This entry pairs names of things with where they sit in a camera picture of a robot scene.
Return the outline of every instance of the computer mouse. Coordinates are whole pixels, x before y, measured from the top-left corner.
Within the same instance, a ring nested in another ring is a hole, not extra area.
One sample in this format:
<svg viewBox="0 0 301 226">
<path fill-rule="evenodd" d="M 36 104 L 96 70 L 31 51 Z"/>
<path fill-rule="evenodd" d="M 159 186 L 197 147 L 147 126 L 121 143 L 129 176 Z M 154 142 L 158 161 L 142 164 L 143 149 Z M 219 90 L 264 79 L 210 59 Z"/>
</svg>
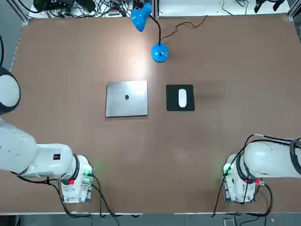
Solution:
<svg viewBox="0 0 301 226">
<path fill-rule="evenodd" d="M 187 104 L 187 94 L 185 89 L 179 89 L 179 106 L 186 107 Z"/>
</svg>

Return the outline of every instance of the lamp head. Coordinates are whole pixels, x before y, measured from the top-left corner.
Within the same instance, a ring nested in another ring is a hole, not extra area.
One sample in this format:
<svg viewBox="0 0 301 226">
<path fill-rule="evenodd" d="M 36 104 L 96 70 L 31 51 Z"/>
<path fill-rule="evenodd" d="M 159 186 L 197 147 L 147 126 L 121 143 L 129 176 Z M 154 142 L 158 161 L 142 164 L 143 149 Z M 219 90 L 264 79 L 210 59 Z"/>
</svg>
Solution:
<svg viewBox="0 0 301 226">
<path fill-rule="evenodd" d="M 138 31 L 142 32 L 144 30 L 146 19 L 152 12 L 151 4 L 146 3 L 142 9 L 135 9 L 132 11 L 131 18 L 133 24 Z"/>
</svg>

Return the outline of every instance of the blue desk lamp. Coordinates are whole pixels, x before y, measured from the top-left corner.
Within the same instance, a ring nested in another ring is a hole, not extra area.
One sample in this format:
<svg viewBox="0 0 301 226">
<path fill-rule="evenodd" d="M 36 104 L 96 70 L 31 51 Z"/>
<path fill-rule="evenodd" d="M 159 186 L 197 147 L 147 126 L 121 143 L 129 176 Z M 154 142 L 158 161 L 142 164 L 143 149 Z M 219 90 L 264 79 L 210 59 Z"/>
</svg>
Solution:
<svg viewBox="0 0 301 226">
<path fill-rule="evenodd" d="M 168 48 L 167 45 L 161 43 L 161 27 L 155 18 L 151 16 L 152 7 L 151 4 L 146 3 L 142 9 L 135 9 L 132 11 L 132 21 L 138 31 L 142 32 L 144 30 L 146 19 L 150 17 L 159 27 L 159 42 L 153 46 L 151 49 L 151 56 L 154 61 L 162 63 L 168 58 Z"/>
</svg>

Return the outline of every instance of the lamp arm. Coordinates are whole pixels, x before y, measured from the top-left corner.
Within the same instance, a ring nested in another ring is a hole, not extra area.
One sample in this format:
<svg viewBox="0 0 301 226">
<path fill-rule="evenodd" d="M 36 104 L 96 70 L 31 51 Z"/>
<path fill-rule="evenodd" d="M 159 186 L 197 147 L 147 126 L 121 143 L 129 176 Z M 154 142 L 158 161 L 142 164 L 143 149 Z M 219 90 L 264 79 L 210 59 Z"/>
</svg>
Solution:
<svg viewBox="0 0 301 226">
<path fill-rule="evenodd" d="M 158 25 L 158 27 L 159 27 L 159 46 L 161 45 L 161 26 L 160 26 L 160 24 L 158 23 L 158 21 L 155 19 L 155 18 L 153 18 L 152 17 L 152 15 L 150 15 L 150 18 L 153 20 L 153 21 L 155 21 L 155 23 Z"/>
</svg>

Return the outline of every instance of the lamp base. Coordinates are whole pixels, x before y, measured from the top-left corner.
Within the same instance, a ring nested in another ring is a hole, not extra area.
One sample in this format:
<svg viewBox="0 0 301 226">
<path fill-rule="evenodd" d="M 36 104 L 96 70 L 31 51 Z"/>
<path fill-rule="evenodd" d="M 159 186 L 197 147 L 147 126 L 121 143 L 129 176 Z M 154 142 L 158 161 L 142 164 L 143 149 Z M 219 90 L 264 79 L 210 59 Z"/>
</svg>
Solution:
<svg viewBox="0 0 301 226">
<path fill-rule="evenodd" d="M 168 47 L 164 43 L 155 44 L 153 48 L 151 49 L 151 56 L 154 59 L 154 61 L 158 63 L 162 63 L 167 60 L 168 58 Z"/>
</svg>

